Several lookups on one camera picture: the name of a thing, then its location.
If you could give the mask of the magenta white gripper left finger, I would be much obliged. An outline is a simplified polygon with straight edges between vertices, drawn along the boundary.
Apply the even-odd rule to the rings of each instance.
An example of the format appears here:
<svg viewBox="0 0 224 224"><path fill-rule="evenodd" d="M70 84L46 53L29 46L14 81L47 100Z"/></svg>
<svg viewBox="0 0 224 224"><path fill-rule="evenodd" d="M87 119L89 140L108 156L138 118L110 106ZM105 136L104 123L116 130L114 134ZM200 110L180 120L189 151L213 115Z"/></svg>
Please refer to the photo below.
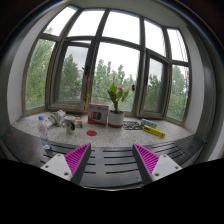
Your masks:
<svg viewBox="0 0 224 224"><path fill-rule="evenodd" d="M65 155L56 154L42 169L79 185L90 153L91 144L88 143Z"/></svg>

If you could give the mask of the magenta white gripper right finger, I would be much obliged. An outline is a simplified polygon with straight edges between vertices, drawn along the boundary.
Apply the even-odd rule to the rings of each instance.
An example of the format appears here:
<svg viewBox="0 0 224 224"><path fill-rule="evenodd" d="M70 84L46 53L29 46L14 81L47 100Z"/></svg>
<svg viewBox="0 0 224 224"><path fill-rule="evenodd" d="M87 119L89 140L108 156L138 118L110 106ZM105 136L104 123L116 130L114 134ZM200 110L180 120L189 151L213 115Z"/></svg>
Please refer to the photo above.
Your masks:
<svg viewBox="0 0 224 224"><path fill-rule="evenodd" d="M144 185L181 170L181 167L166 154L158 155L137 144L133 145L132 151Z"/></svg>

